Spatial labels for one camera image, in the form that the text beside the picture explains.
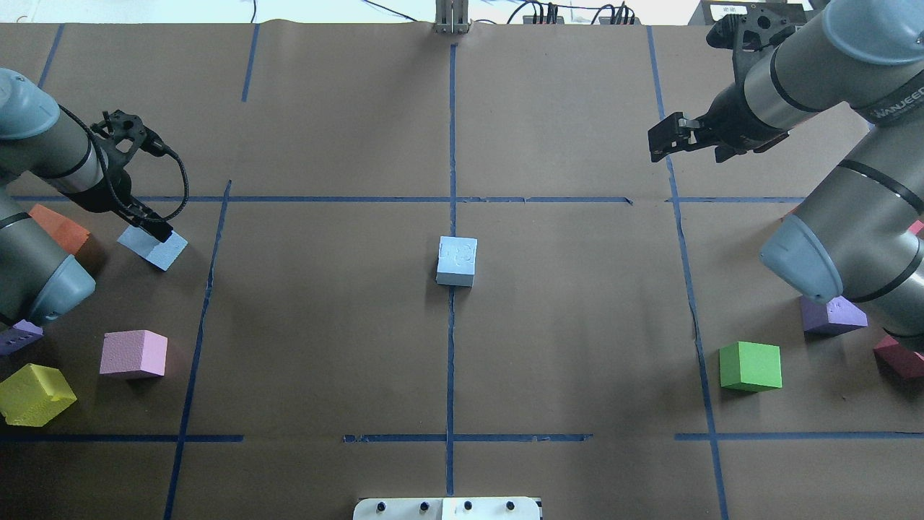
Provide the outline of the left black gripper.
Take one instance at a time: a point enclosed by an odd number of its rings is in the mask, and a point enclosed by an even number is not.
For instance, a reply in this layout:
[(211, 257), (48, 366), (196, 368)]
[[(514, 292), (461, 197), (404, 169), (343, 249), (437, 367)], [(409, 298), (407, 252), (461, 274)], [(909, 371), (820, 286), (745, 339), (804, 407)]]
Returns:
[(165, 243), (174, 228), (164, 217), (131, 195), (131, 178), (125, 168), (108, 168), (105, 173), (96, 162), (86, 162), (76, 170), (76, 203), (93, 213), (115, 212), (130, 217), (133, 227)]

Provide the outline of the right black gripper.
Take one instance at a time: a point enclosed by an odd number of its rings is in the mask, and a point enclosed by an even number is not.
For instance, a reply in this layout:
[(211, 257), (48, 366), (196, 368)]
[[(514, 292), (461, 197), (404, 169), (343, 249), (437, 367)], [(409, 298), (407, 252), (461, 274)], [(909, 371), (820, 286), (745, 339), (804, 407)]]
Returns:
[(739, 87), (726, 87), (699, 118), (682, 112), (661, 119), (648, 131), (650, 161), (657, 163), (674, 152), (714, 146), (714, 159), (723, 163), (747, 152), (765, 152), (789, 137), (788, 131), (760, 121)]

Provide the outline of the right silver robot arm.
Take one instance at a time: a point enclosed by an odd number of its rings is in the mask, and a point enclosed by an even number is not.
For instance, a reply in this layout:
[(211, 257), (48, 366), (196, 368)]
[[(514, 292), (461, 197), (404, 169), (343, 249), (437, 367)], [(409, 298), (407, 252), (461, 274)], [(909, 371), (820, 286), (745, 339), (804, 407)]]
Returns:
[(717, 163), (766, 152), (822, 112), (847, 105), (868, 132), (759, 251), (813, 303), (842, 297), (898, 343), (922, 350), (923, 211), (920, 1), (832, 1), (796, 26), (765, 4), (727, 14), (707, 43), (732, 53), (733, 82), (696, 118), (649, 130), (653, 162), (712, 148)]

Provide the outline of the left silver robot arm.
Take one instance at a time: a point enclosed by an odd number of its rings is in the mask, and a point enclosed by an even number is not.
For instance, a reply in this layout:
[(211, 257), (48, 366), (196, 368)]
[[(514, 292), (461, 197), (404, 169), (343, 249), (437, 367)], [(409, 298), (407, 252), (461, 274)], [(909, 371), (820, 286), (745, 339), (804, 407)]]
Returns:
[(83, 210), (112, 213), (156, 243), (174, 234), (175, 212), (161, 216), (132, 194), (126, 168), (137, 152), (180, 155), (138, 116), (121, 110), (83, 122), (32, 80), (1, 71), (2, 326), (42, 326), (66, 315), (95, 292), (95, 279), (77, 253), (89, 234), (49, 209), (26, 209), (9, 185), (26, 173)]

